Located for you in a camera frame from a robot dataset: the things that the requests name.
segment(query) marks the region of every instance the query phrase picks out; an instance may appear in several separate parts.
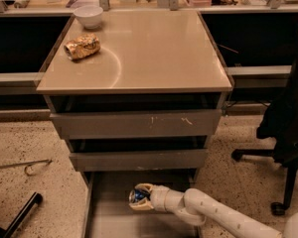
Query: office chair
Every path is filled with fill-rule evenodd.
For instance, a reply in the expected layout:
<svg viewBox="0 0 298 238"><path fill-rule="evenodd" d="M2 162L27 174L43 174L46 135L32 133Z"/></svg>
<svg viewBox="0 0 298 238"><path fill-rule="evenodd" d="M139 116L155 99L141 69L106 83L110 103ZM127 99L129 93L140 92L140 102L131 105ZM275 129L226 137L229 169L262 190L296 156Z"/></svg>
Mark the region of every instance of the office chair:
<svg viewBox="0 0 298 238"><path fill-rule="evenodd" d="M287 168L283 203L271 203L273 215L284 215L289 208L298 170L298 46L295 61L283 92L266 109L256 131L258 139L273 137L273 150L233 151L231 157L239 161L243 155L272 157L275 163Z"/></svg>
<svg viewBox="0 0 298 238"><path fill-rule="evenodd" d="M27 216L29 211L32 209L35 203L39 204L43 200L42 196L38 193L33 193L29 201L23 206L19 214L15 217L12 223L7 229L0 227L0 238L9 238L17 230L18 226L21 224L23 219Z"/></svg>

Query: speckled floor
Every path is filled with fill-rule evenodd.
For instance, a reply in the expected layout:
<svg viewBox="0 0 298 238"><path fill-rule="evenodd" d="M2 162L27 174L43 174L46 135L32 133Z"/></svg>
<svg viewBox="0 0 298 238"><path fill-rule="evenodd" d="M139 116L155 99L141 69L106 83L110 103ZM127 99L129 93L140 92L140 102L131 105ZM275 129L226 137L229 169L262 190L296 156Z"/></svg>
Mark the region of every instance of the speckled floor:
<svg viewBox="0 0 298 238"><path fill-rule="evenodd" d="M0 226L6 228L34 191L43 195L36 208L14 237L80 237L86 186L68 158L69 150L52 123L41 116L36 121L0 118L0 165L52 159L49 166L37 166L34 176L24 169L0 170ZM269 204L283 198L286 171L270 159L248 157L236 163L230 153L236 148L272 148L273 140L256 140L261 115L228 116L214 135L196 188L220 202L280 231L298 212L298 177L291 208L285 216L272 216ZM208 219L204 238L232 237Z"/></svg>

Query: gold foil object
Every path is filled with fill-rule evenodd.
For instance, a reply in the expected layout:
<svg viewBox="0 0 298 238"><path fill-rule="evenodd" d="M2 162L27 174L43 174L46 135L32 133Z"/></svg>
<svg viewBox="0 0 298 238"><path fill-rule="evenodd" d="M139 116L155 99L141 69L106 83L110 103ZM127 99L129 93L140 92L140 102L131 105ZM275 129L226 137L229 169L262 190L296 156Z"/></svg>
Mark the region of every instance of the gold foil object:
<svg viewBox="0 0 298 238"><path fill-rule="evenodd" d="M80 60L100 50L100 42L96 34L85 34L64 45L70 60Z"/></svg>

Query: robotic hand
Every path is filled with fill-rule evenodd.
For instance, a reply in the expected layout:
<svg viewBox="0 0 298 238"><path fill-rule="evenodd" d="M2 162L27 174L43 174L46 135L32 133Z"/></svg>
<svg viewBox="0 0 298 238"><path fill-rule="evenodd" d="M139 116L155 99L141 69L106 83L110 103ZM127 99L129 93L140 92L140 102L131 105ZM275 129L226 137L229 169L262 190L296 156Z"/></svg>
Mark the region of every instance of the robotic hand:
<svg viewBox="0 0 298 238"><path fill-rule="evenodd" d="M282 235L195 188L179 192L163 185L139 183L130 192L129 205L134 210L172 212L195 226L203 225L209 217L237 238L298 238L298 213L288 219Z"/></svg>

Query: chair caster wheel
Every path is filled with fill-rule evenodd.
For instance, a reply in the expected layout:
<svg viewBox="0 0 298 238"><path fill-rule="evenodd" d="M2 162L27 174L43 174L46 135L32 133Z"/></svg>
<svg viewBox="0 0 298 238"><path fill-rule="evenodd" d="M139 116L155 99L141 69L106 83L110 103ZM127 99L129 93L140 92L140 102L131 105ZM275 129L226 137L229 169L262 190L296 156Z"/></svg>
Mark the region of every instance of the chair caster wheel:
<svg viewBox="0 0 298 238"><path fill-rule="evenodd" d="M239 162L242 157L242 153L239 150L235 150L234 152L231 153L230 156L232 159Z"/></svg>
<svg viewBox="0 0 298 238"><path fill-rule="evenodd" d="M280 202L273 202L270 204L271 213L275 216L285 215L285 206Z"/></svg>

